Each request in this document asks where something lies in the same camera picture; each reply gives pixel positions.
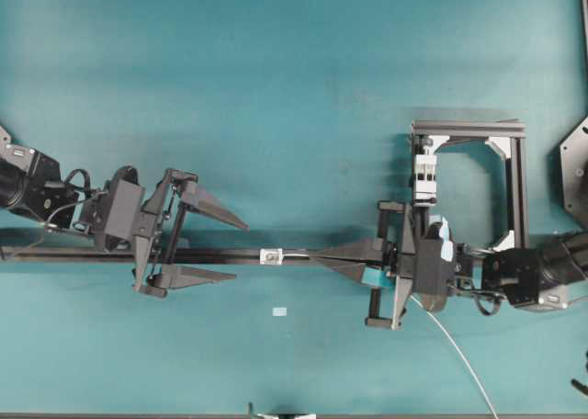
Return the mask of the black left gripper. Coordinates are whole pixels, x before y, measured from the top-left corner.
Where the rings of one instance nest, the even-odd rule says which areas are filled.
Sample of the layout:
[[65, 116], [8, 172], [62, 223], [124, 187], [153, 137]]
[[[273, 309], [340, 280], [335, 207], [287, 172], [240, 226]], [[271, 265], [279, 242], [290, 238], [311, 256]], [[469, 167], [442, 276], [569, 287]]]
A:
[[[178, 237], [188, 212], [199, 213], [242, 230], [249, 225], [226, 209], [198, 184], [198, 176], [168, 168], [153, 194], [145, 198], [137, 170], [121, 167], [96, 196], [82, 207], [80, 222], [94, 240], [98, 252], [112, 253], [123, 243], [130, 246], [134, 261], [133, 289], [144, 295], [165, 298], [169, 290], [236, 279], [234, 274], [190, 266], [171, 265]], [[174, 201], [180, 203], [167, 246], [161, 249], [163, 225], [171, 217]]]

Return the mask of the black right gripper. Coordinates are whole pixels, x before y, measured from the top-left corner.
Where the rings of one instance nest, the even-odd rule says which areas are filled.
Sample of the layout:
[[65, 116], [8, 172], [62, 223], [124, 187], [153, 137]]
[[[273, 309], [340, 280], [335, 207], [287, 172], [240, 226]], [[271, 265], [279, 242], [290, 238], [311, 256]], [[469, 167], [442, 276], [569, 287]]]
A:
[[[425, 311], [442, 311], [450, 294], [458, 265], [454, 243], [452, 262], [440, 257], [440, 216], [420, 216], [408, 203], [378, 203], [378, 237], [310, 252], [310, 257], [331, 270], [359, 283], [372, 285], [365, 325], [397, 331], [410, 297], [417, 296]], [[366, 263], [381, 261], [381, 269]], [[392, 315], [380, 315], [383, 285], [394, 290]]]

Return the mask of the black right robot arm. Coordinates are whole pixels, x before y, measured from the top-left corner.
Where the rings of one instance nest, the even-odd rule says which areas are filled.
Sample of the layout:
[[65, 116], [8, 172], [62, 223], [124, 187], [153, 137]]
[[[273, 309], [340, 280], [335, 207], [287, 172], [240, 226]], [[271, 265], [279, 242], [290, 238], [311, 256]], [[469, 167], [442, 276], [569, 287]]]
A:
[[370, 288], [366, 324], [397, 330], [409, 298], [442, 311], [468, 298], [485, 316], [503, 302], [527, 311], [569, 308], [568, 287], [587, 279], [587, 233], [557, 236], [536, 248], [474, 249], [456, 243], [448, 222], [424, 209], [379, 203], [378, 235], [311, 251], [312, 261]]

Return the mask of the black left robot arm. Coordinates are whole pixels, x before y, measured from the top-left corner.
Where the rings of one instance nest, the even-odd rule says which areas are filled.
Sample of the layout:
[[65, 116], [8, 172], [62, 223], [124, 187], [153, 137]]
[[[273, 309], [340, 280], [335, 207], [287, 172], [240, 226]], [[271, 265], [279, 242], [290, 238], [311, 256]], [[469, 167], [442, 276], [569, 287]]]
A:
[[247, 224], [201, 187], [198, 176], [168, 168], [146, 198], [138, 172], [122, 166], [102, 187], [84, 169], [62, 176], [59, 163], [37, 149], [13, 143], [1, 132], [1, 207], [38, 222], [46, 232], [93, 241], [99, 253], [130, 249], [133, 290], [164, 298], [182, 289], [229, 279], [229, 275], [175, 264], [178, 236], [188, 213], [242, 230]]

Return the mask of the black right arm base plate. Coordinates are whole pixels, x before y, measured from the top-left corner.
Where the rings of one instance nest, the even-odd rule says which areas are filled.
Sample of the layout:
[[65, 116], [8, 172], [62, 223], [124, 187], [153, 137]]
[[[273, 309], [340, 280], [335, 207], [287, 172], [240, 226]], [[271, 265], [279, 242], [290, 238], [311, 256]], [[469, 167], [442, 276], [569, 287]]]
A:
[[587, 228], [587, 118], [561, 142], [560, 166], [564, 209]]

